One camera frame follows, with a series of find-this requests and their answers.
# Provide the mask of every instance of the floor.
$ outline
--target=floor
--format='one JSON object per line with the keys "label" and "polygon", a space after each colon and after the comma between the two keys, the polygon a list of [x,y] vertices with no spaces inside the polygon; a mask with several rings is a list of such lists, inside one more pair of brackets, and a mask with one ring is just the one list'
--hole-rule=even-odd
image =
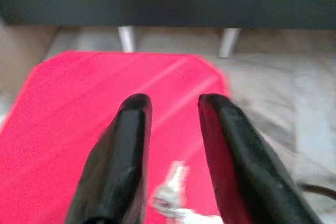
{"label": "floor", "polygon": [[[243,30],[228,59],[217,57],[220,29],[140,27],[135,35],[139,51],[198,54],[212,62],[293,178],[336,189],[336,31]],[[121,51],[118,31],[63,28],[46,59],[69,49]],[[324,223],[335,223],[335,202],[305,196]]]}

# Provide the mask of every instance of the red mat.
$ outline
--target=red mat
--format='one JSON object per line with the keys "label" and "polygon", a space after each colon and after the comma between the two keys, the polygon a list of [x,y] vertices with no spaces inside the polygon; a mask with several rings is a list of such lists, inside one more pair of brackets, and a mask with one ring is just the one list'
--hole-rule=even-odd
{"label": "red mat", "polygon": [[[197,101],[227,94],[223,76],[190,55],[65,52],[31,72],[0,133],[0,223],[63,223],[86,158],[121,102],[153,104],[148,196],[186,161],[186,207],[218,214]],[[148,205],[145,223],[165,223]]]}

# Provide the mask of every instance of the beige wall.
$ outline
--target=beige wall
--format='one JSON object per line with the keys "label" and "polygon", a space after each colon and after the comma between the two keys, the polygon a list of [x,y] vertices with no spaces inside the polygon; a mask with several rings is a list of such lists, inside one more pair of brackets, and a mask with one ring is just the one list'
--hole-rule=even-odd
{"label": "beige wall", "polygon": [[0,22],[0,92],[16,97],[31,68],[43,59],[56,29]]}

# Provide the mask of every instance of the red foam pad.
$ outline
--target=red foam pad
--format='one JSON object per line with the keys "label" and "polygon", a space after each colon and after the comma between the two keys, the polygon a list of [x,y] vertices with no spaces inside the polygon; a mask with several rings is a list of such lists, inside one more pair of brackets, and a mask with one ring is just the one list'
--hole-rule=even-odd
{"label": "red foam pad", "polygon": [[[70,51],[33,69],[0,133],[0,223],[63,223],[90,150],[134,93],[153,105],[148,197],[186,161],[186,207],[218,214],[197,101],[228,95],[224,77],[197,56]],[[165,219],[148,205],[145,223]]]}

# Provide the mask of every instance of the white leg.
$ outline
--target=white leg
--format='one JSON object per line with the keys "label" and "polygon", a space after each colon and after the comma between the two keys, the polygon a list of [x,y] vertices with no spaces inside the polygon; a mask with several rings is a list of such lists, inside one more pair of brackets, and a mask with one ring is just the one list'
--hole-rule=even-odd
{"label": "white leg", "polygon": [[134,52],[134,27],[133,26],[119,26],[119,37],[121,41],[122,50],[124,52]]}
{"label": "white leg", "polygon": [[231,56],[239,37],[240,28],[226,28],[223,31],[221,48],[219,50],[220,58],[228,58]]}

